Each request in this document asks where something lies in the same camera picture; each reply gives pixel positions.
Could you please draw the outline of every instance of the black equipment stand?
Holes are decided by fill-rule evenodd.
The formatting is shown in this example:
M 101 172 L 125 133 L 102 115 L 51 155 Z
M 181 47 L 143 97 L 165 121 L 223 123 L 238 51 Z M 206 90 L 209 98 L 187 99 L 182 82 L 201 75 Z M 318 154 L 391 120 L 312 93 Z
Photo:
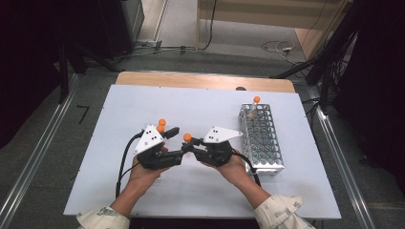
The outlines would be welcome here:
M 329 65 L 331 65 L 333 61 L 336 60 L 337 54 L 341 52 L 345 43 L 349 40 L 349 37 L 354 32 L 357 32 L 362 25 L 362 12 L 366 5 L 365 2 L 366 1 L 364 0 L 354 1 L 352 8 L 349 10 L 340 25 L 337 27 L 335 33 L 330 38 L 330 41 L 326 45 L 325 49 L 323 49 L 322 52 L 318 54 L 318 56 L 305 63 L 297 65 L 284 73 L 278 74 L 276 76 L 271 76 L 270 78 L 285 79 L 310 66 L 313 66 L 306 77 L 306 82 L 308 85 L 313 86 L 323 76 L 319 105 L 324 115 L 327 115 L 326 102 L 328 100 L 328 90 L 330 85 Z
M 120 73 L 125 70 L 117 69 L 115 66 L 107 62 L 102 57 L 91 52 L 89 49 L 73 42 L 64 41 L 59 46 L 59 72 L 60 72 L 60 97 L 59 104 L 61 104 L 69 94 L 68 82 L 68 60 L 72 64 L 75 73 L 85 74 L 87 70 L 86 63 L 80 54 L 84 54 L 95 60 L 98 64 L 104 66 L 111 72 Z

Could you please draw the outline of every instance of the hand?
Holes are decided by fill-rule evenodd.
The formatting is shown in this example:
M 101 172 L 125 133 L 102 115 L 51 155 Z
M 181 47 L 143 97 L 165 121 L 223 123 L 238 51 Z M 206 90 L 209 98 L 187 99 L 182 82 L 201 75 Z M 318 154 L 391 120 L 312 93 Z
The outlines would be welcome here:
M 203 165 L 218 170 L 229 183 L 236 187 L 239 186 L 240 182 L 245 182 L 247 179 L 250 179 L 249 175 L 246 173 L 245 163 L 239 156 L 232 156 L 229 162 L 221 167 L 215 167 L 206 163 L 203 163 Z
M 118 198 L 110 205 L 111 208 L 121 213 L 126 218 L 134 208 L 138 199 L 142 197 L 146 191 L 152 186 L 160 174 L 169 168 L 159 169 L 159 170 L 148 170 L 144 169 L 141 164 L 139 164 L 137 157 L 135 156 L 132 161 L 133 166 L 131 170 L 131 175 L 125 188 L 119 194 Z
M 135 189 L 141 196 L 143 196 L 152 186 L 155 180 L 160 177 L 161 173 L 169 169 L 145 169 L 141 164 L 139 164 L 136 156 L 134 157 L 132 164 L 133 166 L 137 164 L 137 166 L 131 170 L 131 175 L 129 176 L 129 180 L 125 188 Z

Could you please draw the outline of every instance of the test tube rack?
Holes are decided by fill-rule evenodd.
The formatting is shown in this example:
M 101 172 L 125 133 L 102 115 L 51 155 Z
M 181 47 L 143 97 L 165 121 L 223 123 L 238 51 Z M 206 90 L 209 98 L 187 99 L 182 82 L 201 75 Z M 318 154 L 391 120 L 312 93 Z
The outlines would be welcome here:
M 256 173 L 277 176 L 285 167 L 268 104 L 242 104 L 239 113 L 243 133 L 243 154 L 249 158 Z M 251 173 L 248 164 L 246 170 Z

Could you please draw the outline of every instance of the white cable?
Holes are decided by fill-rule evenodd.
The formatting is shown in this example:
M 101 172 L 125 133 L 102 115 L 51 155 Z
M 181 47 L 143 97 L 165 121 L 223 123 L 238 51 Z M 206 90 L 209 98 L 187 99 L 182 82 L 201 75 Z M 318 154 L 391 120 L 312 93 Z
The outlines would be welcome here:
M 277 44 L 276 44 L 276 51 L 277 51 L 277 53 L 278 53 L 281 57 L 283 57 L 283 59 L 285 59 L 286 61 L 288 61 L 289 63 L 291 63 L 291 64 L 293 64 L 293 65 L 298 65 L 297 63 L 295 63 L 295 62 L 289 60 L 288 58 L 286 58 L 286 57 L 285 57 L 282 53 L 280 53 L 280 51 L 278 50 L 278 46 L 280 45 L 280 43 L 286 43 L 286 42 L 292 44 L 291 50 L 295 48 L 294 42 L 291 42 L 291 41 L 279 41 L 279 42 L 277 42 Z
M 289 43 L 291 46 L 290 46 L 290 47 L 285 47 L 285 49 L 289 49 L 290 51 L 292 51 L 292 50 L 295 48 L 295 43 L 292 42 L 292 41 L 267 41 L 265 44 L 275 43 L 275 42 L 277 42 L 277 44 L 280 44 L 280 43 Z M 267 51 L 267 52 L 276 52 L 276 51 L 269 51 L 269 50 L 267 50 L 267 49 L 266 49 L 267 47 L 264 48 L 264 45 L 265 45 L 265 44 L 261 45 L 262 50 L 265 50 L 265 51 Z

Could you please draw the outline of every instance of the person's right hand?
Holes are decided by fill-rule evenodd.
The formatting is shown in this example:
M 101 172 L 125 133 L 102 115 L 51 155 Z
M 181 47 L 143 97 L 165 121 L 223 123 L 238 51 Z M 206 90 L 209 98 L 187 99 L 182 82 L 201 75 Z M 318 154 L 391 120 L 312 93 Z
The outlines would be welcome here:
M 250 179 L 246 173 L 245 163 L 239 156 L 232 156 L 228 163 L 221 167 L 215 167 L 206 163 L 204 165 L 218 170 L 221 175 L 231 184 L 239 186 L 239 183 Z

